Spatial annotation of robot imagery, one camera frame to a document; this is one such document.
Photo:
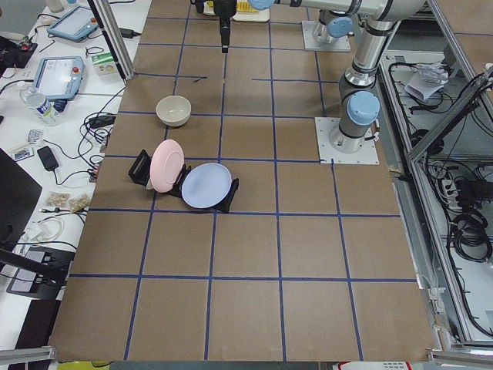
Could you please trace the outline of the blue plate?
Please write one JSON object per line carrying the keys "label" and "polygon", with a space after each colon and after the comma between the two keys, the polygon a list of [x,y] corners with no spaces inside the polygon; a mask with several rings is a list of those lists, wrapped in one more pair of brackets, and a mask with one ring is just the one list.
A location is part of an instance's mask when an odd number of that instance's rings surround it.
{"label": "blue plate", "polygon": [[182,198],[191,207],[212,207],[229,193],[231,183],[231,173],[225,166],[204,163],[186,176],[182,185]]}

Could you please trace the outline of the pink plate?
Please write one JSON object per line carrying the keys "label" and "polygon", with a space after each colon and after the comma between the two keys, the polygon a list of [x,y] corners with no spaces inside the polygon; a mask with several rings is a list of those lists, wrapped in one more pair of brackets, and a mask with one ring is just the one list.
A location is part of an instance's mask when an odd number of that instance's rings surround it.
{"label": "pink plate", "polygon": [[150,164],[153,189],[166,193],[173,188],[184,164],[182,147],[175,140],[164,140],[154,151]]}

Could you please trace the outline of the white tray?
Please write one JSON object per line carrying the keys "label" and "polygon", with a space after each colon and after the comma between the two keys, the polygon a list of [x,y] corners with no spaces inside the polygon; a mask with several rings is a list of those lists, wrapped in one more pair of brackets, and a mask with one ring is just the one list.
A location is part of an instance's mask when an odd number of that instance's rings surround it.
{"label": "white tray", "polygon": [[238,1],[233,20],[237,22],[267,22],[270,20],[270,10],[257,10],[248,1]]}

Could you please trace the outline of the beige ceramic bowl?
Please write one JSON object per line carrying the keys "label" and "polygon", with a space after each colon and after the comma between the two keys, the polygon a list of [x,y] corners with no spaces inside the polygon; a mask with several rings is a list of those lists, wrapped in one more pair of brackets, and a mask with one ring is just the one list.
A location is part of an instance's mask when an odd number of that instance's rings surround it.
{"label": "beige ceramic bowl", "polygon": [[167,126],[184,125],[191,116],[191,103],[183,96],[167,96],[156,105],[156,115]]}

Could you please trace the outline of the green white box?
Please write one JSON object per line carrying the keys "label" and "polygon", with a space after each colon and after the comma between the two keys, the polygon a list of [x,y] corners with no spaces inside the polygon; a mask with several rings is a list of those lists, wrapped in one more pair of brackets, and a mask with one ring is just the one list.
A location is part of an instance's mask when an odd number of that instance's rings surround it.
{"label": "green white box", "polygon": [[94,70],[99,76],[118,72],[115,60],[110,52],[93,55],[91,61]]}

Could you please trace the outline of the far teach pendant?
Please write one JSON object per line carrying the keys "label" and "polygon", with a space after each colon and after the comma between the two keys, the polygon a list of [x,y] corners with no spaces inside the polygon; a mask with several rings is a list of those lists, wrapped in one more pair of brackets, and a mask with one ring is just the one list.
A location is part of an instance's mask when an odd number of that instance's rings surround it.
{"label": "far teach pendant", "polygon": [[47,33],[62,39],[80,42],[99,27],[89,7],[78,6],[53,22]]}

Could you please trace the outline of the teach pendant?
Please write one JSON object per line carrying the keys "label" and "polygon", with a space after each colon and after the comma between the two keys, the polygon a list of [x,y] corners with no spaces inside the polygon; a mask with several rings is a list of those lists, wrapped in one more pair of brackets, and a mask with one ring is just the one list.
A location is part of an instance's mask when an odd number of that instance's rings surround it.
{"label": "teach pendant", "polygon": [[53,22],[47,33],[62,39],[80,42],[99,27],[89,7],[78,6]]}
{"label": "teach pendant", "polygon": [[50,101],[72,100],[81,86],[84,69],[80,56],[45,57],[39,62],[33,85]]}

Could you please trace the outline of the black dish rack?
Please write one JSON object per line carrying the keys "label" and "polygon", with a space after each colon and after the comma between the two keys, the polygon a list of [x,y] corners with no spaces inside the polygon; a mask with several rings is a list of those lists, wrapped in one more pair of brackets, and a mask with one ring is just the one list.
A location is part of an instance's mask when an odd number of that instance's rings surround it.
{"label": "black dish rack", "polygon": [[[137,159],[130,167],[128,172],[128,175],[133,183],[142,185],[148,190],[154,190],[151,181],[149,179],[151,159],[152,157],[149,156],[145,150],[142,150],[140,154],[137,156]],[[179,173],[179,176],[173,185],[173,188],[164,194],[173,197],[178,197],[183,200],[182,185],[186,176],[193,169],[194,168],[192,168],[191,166],[187,166],[184,162],[183,167]],[[237,178],[232,178],[232,183],[230,186],[229,193],[218,204],[208,208],[213,208],[214,210],[218,210],[219,212],[228,213],[230,211],[230,206],[231,203],[233,202],[233,198],[235,197],[236,192],[238,190],[239,183],[240,182]]]}

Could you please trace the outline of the near teach pendant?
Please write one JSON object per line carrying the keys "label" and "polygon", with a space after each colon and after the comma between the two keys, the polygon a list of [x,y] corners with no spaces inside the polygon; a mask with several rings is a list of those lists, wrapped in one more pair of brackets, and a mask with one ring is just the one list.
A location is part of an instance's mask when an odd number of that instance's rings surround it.
{"label": "near teach pendant", "polygon": [[45,57],[39,62],[33,85],[50,101],[72,100],[81,86],[84,69],[80,56]]}

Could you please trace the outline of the clear water bottle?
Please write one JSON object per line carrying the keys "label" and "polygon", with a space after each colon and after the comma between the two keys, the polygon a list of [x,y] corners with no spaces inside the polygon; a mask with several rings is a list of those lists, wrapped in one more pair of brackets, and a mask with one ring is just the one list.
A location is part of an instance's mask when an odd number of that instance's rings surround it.
{"label": "clear water bottle", "polygon": [[57,126],[59,124],[59,113],[47,97],[40,93],[32,84],[22,87],[19,96],[23,103],[46,126]]}

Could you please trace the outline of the black power adapter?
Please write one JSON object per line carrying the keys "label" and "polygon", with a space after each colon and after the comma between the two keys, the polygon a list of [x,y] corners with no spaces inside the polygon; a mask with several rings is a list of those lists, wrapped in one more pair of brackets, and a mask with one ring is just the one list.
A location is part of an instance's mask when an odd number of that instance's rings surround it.
{"label": "black power adapter", "polygon": [[37,154],[39,155],[39,159],[41,160],[45,170],[54,171],[59,167],[59,162],[55,158],[55,155],[49,146],[43,146],[37,149]]}

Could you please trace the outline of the bag of wooden pieces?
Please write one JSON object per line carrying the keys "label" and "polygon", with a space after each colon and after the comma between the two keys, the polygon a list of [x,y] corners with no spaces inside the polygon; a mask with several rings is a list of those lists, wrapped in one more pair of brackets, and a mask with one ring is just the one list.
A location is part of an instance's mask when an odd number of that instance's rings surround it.
{"label": "bag of wooden pieces", "polygon": [[91,197],[87,193],[73,196],[70,193],[51,192],[46,200],[50,207],[66,207],[70,213],[76,213],[90,205]]}

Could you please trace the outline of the black monitor stand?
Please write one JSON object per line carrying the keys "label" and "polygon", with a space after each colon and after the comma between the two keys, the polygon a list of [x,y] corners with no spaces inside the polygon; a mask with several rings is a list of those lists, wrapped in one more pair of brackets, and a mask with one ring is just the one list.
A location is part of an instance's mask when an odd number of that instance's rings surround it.
{"label": "black monitor stand", "polygon": [[14,252],[38,203],[42,187],[7,153],[1,152],[1,268],[15,269],[10,294],[55,299],[66,284],[75,254],[40,245]]}

